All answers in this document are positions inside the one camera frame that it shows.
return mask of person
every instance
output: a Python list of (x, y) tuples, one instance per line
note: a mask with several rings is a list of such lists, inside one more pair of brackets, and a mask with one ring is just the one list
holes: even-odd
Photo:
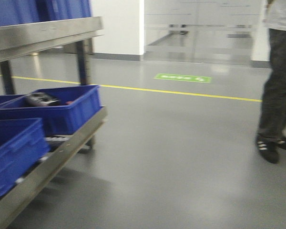
[(277, 148), (286, 150), (286, 0), (268, 0), (266, 26), (269, 29), (272, 72), (264, 85), (256, 145), (270, 163), (279, 162)]

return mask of gray epoxy floor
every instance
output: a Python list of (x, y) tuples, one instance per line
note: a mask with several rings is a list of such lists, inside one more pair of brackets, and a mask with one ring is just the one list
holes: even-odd
[[(15, 76), (78, 81), (73, 55), (22, 57), (12, 66)], [(259, 102), (130, 90), (259, 99), (269, 69), (96, 59), (91, 67), (109, 112), (94, 150), (77, 154), (9, 229), (286, 229), (286, 151), (278, 165), (258, 155)], [(212, 82), (156, 80), (157, 73)], [(15, 84), (19, 94), (72, 86)]]

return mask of white wall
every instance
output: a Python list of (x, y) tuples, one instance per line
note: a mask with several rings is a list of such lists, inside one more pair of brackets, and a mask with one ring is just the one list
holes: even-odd
[(144, 0), (92, 0), (92, 12), (104, 26), (95, 53), (143, 55)]
[(251, 60), (252, 61), (265, 61), (269, 60), (269, 42), (268, 42), (268, 29), (263, 22), (265, 18), (265, 2), (262, 3), (260, 18), (258, 21), (257, 29), (254, 36), (254, 45), (252, 48)]

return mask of frosted glass panel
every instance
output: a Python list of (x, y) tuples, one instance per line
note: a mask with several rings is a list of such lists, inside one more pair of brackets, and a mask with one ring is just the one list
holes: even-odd
[(145, 51), (158, 55), (160, 52), (187, 54), (183, 56), (191, 53), (188, 60), (195, 56), (201, 58), (201, 52), (210, 55), (212, 50), (216, 58), (218, 54), (221, 54), (220, 58), (223, 55), (250, 55), (251, 35), (263, 2), (145, 0)]

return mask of stainless steel shelf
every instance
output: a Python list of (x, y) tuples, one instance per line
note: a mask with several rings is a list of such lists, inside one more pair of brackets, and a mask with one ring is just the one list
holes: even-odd
[[(86, 42), (97, 36), (97, 30), (101, 29), (101, 17), (0, 27), (0, 69), (6, 93), (15, 93), (10, 59), (74, 42), (81, 85), (89, 84)], [(36, 166), (20, 184), (0, 198), (0, 229), (5, 229), (14, 220), (86, 143), (93, 144), (93, 135), (103, 124), (106, 115), (106, 108), (103, 107), (68, 141), (52, 152), (47, 160)]]
[(0, 27), (0, 62), (97, 36), (101, 17)]
[(103, 107), (51, 156), (0, 200), (0, 229), (5, 229), (37, 196), (63, 166), (93, 137), (107, 115)]

